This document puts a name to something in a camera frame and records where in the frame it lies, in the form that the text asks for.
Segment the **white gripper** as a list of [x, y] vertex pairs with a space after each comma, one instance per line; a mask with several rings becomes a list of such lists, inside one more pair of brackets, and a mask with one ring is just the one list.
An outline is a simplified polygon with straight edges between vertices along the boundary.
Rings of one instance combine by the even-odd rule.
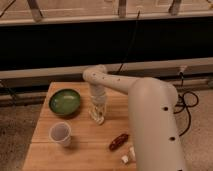
[[102, 85], [90, 84], [89, 88], [90, 88], [92, 103], [97, 106], [104, 105], [107, 100], [105, 87]]

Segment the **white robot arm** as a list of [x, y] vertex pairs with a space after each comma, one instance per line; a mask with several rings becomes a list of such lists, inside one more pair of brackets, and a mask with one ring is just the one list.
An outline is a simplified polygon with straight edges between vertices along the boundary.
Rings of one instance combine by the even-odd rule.
[[153, 77], [111, 75], [104, 65], [87, 68], [83, 79], [92, 96], [104, 88], [128, 95], [137, 171], [188, 171], [173, 114], [177, 89]]

